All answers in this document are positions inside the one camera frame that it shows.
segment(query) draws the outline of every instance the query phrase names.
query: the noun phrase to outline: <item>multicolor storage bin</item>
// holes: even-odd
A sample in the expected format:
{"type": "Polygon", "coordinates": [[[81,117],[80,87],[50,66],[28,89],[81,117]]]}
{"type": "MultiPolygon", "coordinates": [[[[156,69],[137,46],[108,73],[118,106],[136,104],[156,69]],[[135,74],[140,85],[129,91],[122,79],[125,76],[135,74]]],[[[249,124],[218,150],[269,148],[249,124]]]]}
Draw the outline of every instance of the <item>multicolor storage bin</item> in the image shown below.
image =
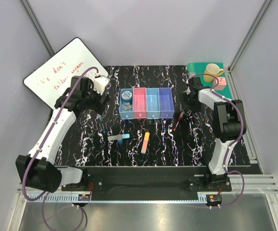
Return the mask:
{"type": "Polygon", "coordinates": [[[174,104],[171,88],[121,89],[121,119],[173,118],[173,115],[174,104]]]}

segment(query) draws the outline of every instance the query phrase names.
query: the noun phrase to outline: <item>metal frame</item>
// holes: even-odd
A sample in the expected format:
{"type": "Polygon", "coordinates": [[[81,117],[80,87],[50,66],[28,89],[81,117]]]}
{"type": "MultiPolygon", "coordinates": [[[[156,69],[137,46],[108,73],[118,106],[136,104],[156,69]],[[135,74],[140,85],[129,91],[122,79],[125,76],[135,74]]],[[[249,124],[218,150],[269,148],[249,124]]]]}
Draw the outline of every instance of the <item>metal frame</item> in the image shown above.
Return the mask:
{"type": "MultiPolygon", "coordinates": [[[[224,70],[225,70],[225,75],[227,77],[228,86],[229,86],[229,88],[231,90],[231,93],[232,93],[232,97],[234,99],[242,99],[241,96],[240,96],[239,90],[237,88],[237,85],[235,83],[233,74],[231,72],[229,72],[229,69],[227,67],[225,67],[224,70]]],[[[248,117],[247,117],[247,112],[245,112],[245,119],[246,119],[246,123],[249,124],[248,117]]],[[[253,133],[252,133],[252,130],[251,130],[250,126],[247,127],[246,134],[243,135],[243,138],[244,138],[244,141],[245,141],[245,146],[246,146],[246,150],[247,150],[247,153],[248,153],[248,156],[249,156],[249,159],[250,159],[250,163],[251,164],[258,163],[261,172],[264,174],[264,169],[263,169],[263,166],[262,166],[262,162],[261,162],[261,159],[258,155],[259,151],[258,151],[258,148],[257,148],[255,142],[254,142],[253,133]]]]}
{"type": "Polygon", "coordinates": [[[43,32],[42,27],[40,26],[37,17],[35,16],[28,0],[19,0],[27,14],[27,16],[29,17],[34,29],[36,30],[41,42],[43,43],[46,51],[48,52],[49,56],[53,56],[54,55],[54,51],[45,35],[45,33],[43,32]]]}
{"type": "Polygon", "coordinates": [[[247,44],[249,43],[251,37],[253,36],[254,32],[256,31],[257,27],[259,26],[262,18],[264,17],[264,15],[265,15],[266,11],[268,10],[272,1],[273,0],[265,0],[265,2],[263,3],[261,9],[259,10],[257,16],[255,17],[255,19],[253,21],[250,29],[248,30],[246,37],[244,38],[243,42],[241,43],[241,46],[240,46],[239,50],[237,51],[235,57],[233,58],[233,61],[232,61],[231,65],[229,66],[229,71],[230,72],[232,72],[232,70],[236,66],[236,63],[240,59],[242,53],[244,52],[244,50],[245,50],[247,44]]]}
{"type": "MultiPolygon", "coordinates": [[[[241,178],[238,175],[230,175],[230,181],[232,184],[232,192],[223,192],[223,194],[239,194],[242,186],[241,178]]],[[[270,211],[272,213],[273,221],[278,231],[278,191],[275,185],[275,181],[272,175],[244,175],[245,177],[245,191],[244,193],[249,194],[264,194],[266,196],[270,211]]],[[[35,189],[27,189],[29,195],[40,194],[41,191],[35,189]]],[[[51,193],[51,201],[56,203],[69,203],[66,196],[72,196],[73,199],[78,194],[89,194],[90,192],[71,192],[68,195],[59,188],[55,193],[51,193]]],[[[200,192],[198,193],[198,201],[109,201],[106,203],[158,203],[158,204],[202,204],[206,202],[206,195],[213,194],[211,192],[200,192]]],[[[91,203],[104,203],[102,201],[92,201],[91,203]]],[[[26,199],[21,193],[21,186],[19,185],[17,193],[17,205],[14,209],[12,220],[9,224],[8,231],[18,231],[21,223],[21,219],[24,214],[26,206],[26,199]]]]}

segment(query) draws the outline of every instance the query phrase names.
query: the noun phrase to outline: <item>pink block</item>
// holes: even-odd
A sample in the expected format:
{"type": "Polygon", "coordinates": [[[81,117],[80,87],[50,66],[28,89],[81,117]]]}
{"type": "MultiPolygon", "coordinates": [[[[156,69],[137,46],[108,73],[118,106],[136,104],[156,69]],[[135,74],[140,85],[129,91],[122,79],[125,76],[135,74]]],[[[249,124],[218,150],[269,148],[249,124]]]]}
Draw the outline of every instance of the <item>pink block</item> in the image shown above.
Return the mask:
{"type": "Polygon", "coordinates": [[[147,117],[147,89],[146,88],[134,88],[133,96],[133,109],[134,118],[142,119],[147,117]]]}
{"type": "MultiPolygon", "coordinates": [[[[227,85],[227,81],[225,77],[217,77],[217,79],[219,80],[219,85],[217,87],[215,87],[215,90],[223,90],[226,85],[227,85]]],[[[216,79],[214,79],[213,81],[213,86],[215,86],[217,84],[216,79]]]]}

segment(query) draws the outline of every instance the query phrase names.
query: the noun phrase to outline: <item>green tray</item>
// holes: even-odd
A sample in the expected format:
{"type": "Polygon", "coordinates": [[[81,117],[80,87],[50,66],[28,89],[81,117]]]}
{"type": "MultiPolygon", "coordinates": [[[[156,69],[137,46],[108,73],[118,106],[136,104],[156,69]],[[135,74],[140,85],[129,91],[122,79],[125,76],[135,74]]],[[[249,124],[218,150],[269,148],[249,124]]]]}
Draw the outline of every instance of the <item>green tray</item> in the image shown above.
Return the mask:
{"type": "MultiPolygon", "coordinates": [[[[206,66],[210,64],[210,63],[189,63],[188,64],[188,73],[190,72],[195,72],[196,74],[201,74],[201,73],[204,73],[205,69],[206,69],[206,66]]],[[[224,68],[224,65],[223,63],[214,63],[216,65],[218,65],[220,68],[224,68]]],[[[213,82],[211,83],[207,83],[203,80],[203,76],[200,76],[201,78],[201,83],[203,84],[203,86],[210,86],[212,87],[213,86],[213,82]]],[[[229,99],[232,99],[232,95],[231,95],[231,92],[230,92],[230,88],[229,88],[229,85],[228,85],[228,80],[226,78],[226,81],[227,81],[227,85],[226,87],[223,89],[223,90],[216,90],[219,94],[229,98],[229,99]]]]}

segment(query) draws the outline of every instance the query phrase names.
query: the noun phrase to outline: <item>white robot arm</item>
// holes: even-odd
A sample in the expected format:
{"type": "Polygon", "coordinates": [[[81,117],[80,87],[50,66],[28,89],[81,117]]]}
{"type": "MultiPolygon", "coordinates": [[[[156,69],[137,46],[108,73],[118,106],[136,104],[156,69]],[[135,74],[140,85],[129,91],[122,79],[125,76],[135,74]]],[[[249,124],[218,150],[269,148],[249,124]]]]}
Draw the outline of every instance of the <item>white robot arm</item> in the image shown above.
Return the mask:
{"type": "MultiPolygon", "coordinates": [[[[200,112],[201,104],[207,105],[213,110],[213,132],[216,136],[216,145],[213,157],[208,164],[204,175],[204,183],[210,189],[217,188],[227,179],[227,168],[233,148],[236,143],[232,142],[239,137],[241,129],[246,132],[246,123],[241,122],[237,111],[223,98],[213,94],[213,90],[204,87],[200,77],[193,77],[188,80],[188,89],[181,93],[180,102],[183,110],[200,112]]],[[[230,100],[239,110],[242,120],[245,121],[243,103],[241,100],[230,100]]]]}
{"type": "Polygon", "coordinates": [[[38,153],[28,170],[25,181],[25,185],[28,187],[53,193],[59,186],[71,183],[77,184],[82,180],[81,169],[54,166],[58,149],[67,131],[82,111],[91,109],[98,114],[102,114],[110,98],[104,94],[109,84],[108,77],[97,76],[97,73],[92,77],[83,77],[74,88],[79,78],[77,76],[72,77],[71,87],[65,91],[63,96],[57,99],[56,109],[53,110],[51,119],[37,144],[29,151],[28,155],[19,155],[16,159],[17,171],[23,182],[27,166],[32,159],[31,157],[38,153]],[[70,89],[73,88],[72,95],[61,110],[58,119],[56,119],[70,89]]]}

